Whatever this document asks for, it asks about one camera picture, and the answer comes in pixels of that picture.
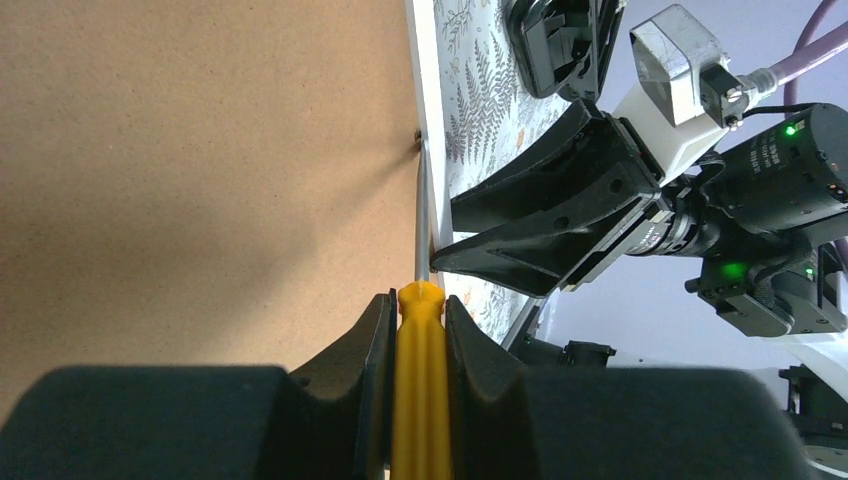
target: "screwdriver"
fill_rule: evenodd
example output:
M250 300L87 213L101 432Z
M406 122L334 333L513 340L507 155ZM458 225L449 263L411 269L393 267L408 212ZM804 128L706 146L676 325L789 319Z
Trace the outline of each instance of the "screwdriver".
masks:
M398 292L392 480L452 478L445 292L430 278L428 151L421 142L415 207L415 281Z

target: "green light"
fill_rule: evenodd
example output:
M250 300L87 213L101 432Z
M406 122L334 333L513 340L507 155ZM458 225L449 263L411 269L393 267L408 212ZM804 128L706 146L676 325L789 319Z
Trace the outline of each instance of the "green light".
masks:
M721 267L721 273L727 278L742 278L745 272L748 271L748 266L744 263L728 263Z

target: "yellow screwdriver handle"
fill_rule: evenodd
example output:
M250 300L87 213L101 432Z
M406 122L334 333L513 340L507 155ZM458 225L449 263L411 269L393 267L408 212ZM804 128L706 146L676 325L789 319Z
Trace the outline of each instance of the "yellow screwdriver handle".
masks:
M398 292L392 480L452 478L445 292L419 280Z

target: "cardboard surface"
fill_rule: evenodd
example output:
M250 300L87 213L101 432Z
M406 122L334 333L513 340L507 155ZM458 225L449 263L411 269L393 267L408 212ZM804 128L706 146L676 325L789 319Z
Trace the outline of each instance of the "cardboard surface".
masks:
M59 365L294 368L412 279L403 2L0 11L0 418Z

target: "patterned fabric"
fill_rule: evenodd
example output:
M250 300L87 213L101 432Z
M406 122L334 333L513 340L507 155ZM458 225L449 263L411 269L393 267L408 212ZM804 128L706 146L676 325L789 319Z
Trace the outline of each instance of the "patterned fabric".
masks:
M448 188L454 197L506 165L568 106L527 93L504 28L508 6L493 0L435 0L444 106ZM468 237L457 233L454 240ZM482 280L445 275L480 328L506 336L526 297Z

